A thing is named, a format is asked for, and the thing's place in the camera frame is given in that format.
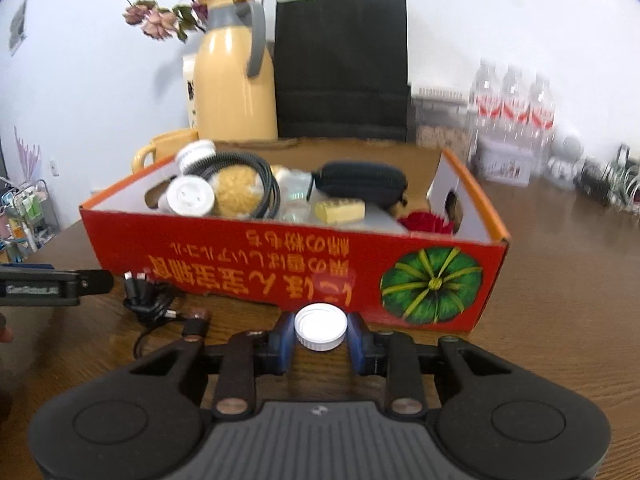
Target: white wall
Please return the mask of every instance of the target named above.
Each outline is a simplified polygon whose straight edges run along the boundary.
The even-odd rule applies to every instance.
[[[29,0],[27,40],[10,57],[21,1],[0,0],[2,148],[20,180],[14,125],[41,144],[68,225],[92,189],[129,173],[151,136],[186,126],[180,58],[197,42],[143,37],[120,16],[126,0]],[[266,10],[273,35],[275,0]],[[621,141],[640,152],[638,0],[408,0],[408,20],[414,85],[467,89],[481,56],[503,69],[520,64],[529,78],[542,70],[560,98],[559,119],[578,128],[589,154],[610,158]]]

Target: wall decoration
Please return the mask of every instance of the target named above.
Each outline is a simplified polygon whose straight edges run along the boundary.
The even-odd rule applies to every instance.
[[[24,0],[18,10],[16,11],[14,18],[11,20],[9,26],[9,51],[13,56],[22,42],[25,40],[26,35],[24,33],[24,20],[27,13],[27,0]]]
[[[25,182],[35,182],[42,177],[42,158],[39,144],[28,145],[18,137],[18,129],[14,126],[15,143],[18,147],[18,158]]]

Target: yellow thermos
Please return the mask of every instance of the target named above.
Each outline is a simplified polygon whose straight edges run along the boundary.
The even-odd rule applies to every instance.
[[[264,9],[253,0],[209,0],[207,7],[208,32],[196,56],[193,79],[200,138],[276,139]]]

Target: yellow sponge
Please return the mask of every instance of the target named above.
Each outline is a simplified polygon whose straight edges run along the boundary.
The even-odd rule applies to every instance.
[[[316,216],[325,224],[354,222],[364,218],[364,202],[357,198],[334,198],[316,204]]]

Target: white electrical outlet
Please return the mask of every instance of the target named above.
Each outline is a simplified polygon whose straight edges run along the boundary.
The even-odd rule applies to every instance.
[[[58,163],[53,158],[49,161],[49,169],[51,170],[52,176],[60,176]]]

